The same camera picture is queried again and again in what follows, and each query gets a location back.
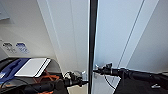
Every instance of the white surface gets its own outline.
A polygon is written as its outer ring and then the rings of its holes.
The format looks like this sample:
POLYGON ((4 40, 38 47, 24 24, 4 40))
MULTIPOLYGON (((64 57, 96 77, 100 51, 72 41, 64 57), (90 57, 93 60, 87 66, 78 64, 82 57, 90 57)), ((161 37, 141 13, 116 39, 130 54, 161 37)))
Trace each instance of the white surface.
MULTIPOLYGON (((89 0, 38 0, 63 73, 88 73, 89 0)), ((70 94, 87 94, 87 85, 68 88, 70 94)))
POLYGON ((168 71, 167 5, 168 0, 159 0, 128 68, 147 72, 168 71))
POLYGON ((3 49, 0 48, 0 60, 3 60, 7 57, 7 54, 3 51, 3 49))
MULTIPOLYGON (((142 0, 107 1, 99 0, 94 64, 104 66, 112 62, 113 68, 126 67, 158 0, 145 0, 129 41, 142 0)), ((112 77, 107 78, 117 87, 118 77, 114 80, 112 77)), ((97 75, 97 79, 93 77, 92 94, 102 93, 111 94, 114 93, 114 89, 107 84, 103 76, 97 75)))
POLYGON ((49 62, 50 62, 50 59, 47 59, 47 58, 30 59, 15 74, 15 76, 39 77, 49 62))
POLYGON ((40 9, 36 0, 0 0, 10 19, 0 20, 0 36, 11 43, 18 53, 9 57, 48 57, 56 60, 40 9), (19 52, 16 43, 25 43, 28 54, 19 52))
POLYGON ((9 18, 9 16, 0 2, 0 20, 7 19, 7 18, 9 18))

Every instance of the wire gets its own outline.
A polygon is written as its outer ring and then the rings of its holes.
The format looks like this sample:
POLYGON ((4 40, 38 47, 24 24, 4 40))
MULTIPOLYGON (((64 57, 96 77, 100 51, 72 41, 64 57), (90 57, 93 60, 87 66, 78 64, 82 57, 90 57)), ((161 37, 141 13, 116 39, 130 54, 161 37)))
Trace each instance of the wire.
POLYGON ((106 82, 109 84, 110 87, 112 87, 113 89, 116 89, 114 86, 112 86, 112 85, 110 84, 110 82, 107 80, 107 78, 106 78, 105 75, 104 75, 104 78, 105 78, 106 82))
MULTIPOLYGON (((22 81, 22 82, 26 83, 26 85, 28 85, 29 87, 31 87, 35 92, 39 93, 34 87, 32 87, 29 83, 27 83, 26 81, 24 81, 24 80, 22 80, 22 79, 9 79, 9 80, 5 81, 4 83, 2 83, 1 89, 3 88, 3 85, 4 85, 5 83, 7 83, 7 82, 9 82, 9 81, 12 81, 12 80, 22 81)), ((1 91, 1 89, 0 89, 0 94, 1 94, 1 93, 4 93, 4 92, 7 92, 7 91, 10 91, 10 90, 12 90, 12 89, 14 89, 14 88, 11 88, 11 89, 9 89, 9 90, 4 90, 4 91, 1 91)))

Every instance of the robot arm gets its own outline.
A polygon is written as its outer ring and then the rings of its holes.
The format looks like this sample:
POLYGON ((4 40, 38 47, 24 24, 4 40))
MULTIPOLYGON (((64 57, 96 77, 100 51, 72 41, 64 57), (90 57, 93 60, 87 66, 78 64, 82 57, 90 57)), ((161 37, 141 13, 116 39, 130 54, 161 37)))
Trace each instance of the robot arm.
POLYGON ((113 69, 111 67, 112 64, 107 64, 103 68, 93 70, 93 72, 99 73, 100 75, 119 76, 122 79, 128 78, 133 80, 153 82, 168 90, 168 76, 166 75, 128 70, 125 68, 113 69))
POLYGON ((21 85, 16 88, 15 87, 4 88, 3 90, 1 90, 0 94, 34 94, 34 93, 42 93, 44 91, 50 92, 53 91, 54 89, 62 90, 65 87, 71 87, 74 85, 79 85, 80 87, 82 87, 82 85, 88 83, 88 81, 82 81, 82 77, 78 77, 72 72, 69 72, 69 75, 71 77, 70 79, 65 78, 56 81, 48 81, 45 83, 21 85))

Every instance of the paper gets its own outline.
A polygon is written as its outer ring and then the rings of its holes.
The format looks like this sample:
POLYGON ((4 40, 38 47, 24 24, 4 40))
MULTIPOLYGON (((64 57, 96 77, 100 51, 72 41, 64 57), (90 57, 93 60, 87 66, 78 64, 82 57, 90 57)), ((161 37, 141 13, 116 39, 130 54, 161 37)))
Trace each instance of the paper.
POLYGON ((20 52, 25 53, 25 54, 29 53, 29 51, 26 48, 26 45, 24 43, 17 43, 16 46, 20 52))
POLYGON ((15 48, 12 46, 12 44, 10 43, 4 43, 3 46, 5 47, 5 49, 7 51, 9 51, 10 53, 16 53, 15 48))

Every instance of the white door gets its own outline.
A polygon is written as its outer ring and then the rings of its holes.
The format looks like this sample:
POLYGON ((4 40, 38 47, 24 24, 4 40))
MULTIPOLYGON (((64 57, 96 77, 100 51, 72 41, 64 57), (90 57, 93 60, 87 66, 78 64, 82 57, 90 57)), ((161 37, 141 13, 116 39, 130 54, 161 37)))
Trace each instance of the white door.
MULTIPOLYGON (((94 66, 126 67, 158 0, 98 0, 94 66)), ((117 87, 119 78, 107 79, 117 87)), ((104 76, 93 75, 92 94, 112 94, 104 76)))

